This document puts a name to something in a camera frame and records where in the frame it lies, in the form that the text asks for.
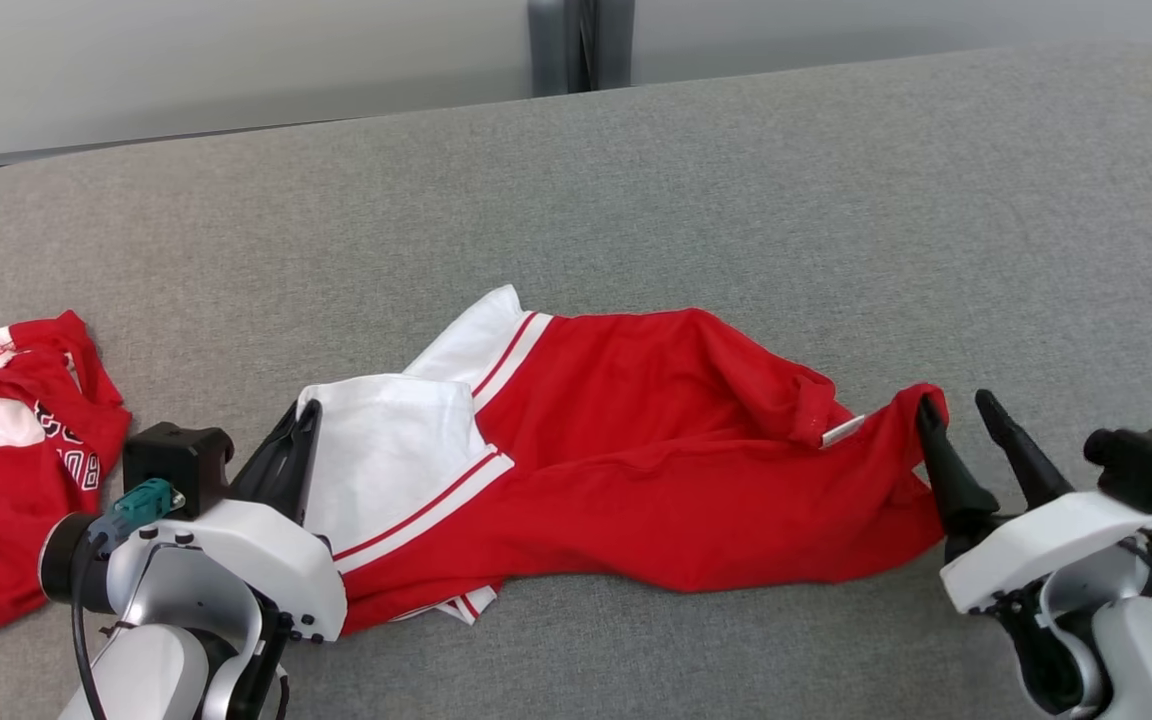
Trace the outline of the grey double partition post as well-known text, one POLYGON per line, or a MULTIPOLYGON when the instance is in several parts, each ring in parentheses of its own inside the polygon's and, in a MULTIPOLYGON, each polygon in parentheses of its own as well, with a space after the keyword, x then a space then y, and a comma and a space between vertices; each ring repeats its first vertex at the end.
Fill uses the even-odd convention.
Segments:
POLYGON ((636 0, 526 0, 532 96, 632 83, 636 0))

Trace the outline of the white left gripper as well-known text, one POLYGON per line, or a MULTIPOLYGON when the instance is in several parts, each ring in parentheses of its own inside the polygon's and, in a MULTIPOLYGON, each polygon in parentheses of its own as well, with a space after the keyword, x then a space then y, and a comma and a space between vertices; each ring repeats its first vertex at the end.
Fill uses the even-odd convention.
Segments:
POLYGON ((236 500, 197 520, 157 521, 154 536, 120 544, 106 570, 115 614, 127 623, 200 621, 211 632, 244 634, 265 598, 275 615, 291 616, 293 632, 338 641, 347 614, 343 579, 326 544, 294 523, 305 521, 321 425, 317 397, 289 406, 232 479, 236 500))

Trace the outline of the red shirt white striped sleeves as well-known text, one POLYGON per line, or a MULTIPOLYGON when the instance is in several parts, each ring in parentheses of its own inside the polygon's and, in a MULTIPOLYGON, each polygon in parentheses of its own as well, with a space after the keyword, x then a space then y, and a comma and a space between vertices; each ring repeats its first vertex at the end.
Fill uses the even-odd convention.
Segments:
POLYGON ((940 543, 915 419, 940 388, 851 414, 835 384, 700 309, 545 314, 486 293, 402 372, 320 407, 305 525, 346 632, 507 579, 602 574, 682 593, 872 577, 940 543))

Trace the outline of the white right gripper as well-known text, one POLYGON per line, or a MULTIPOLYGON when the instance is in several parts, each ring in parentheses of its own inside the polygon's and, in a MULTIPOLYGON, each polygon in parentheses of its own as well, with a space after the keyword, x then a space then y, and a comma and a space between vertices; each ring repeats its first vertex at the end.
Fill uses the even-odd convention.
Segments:
POLYGON ((996 497, 975 480, 947 437, 940 406, 923 395, 916 432, 946 538, 943 559, 952 561, 940 577, 960 614, 986 609, 998 593, 1016 591, 1139 530, 1152 530, 1152 511, 1098 491, 1071 493, 1064 473, 1011 419, 995 393, 978 389, 973 400, 992 441, 1005 450, 1030 511, 998 528, 996 497))

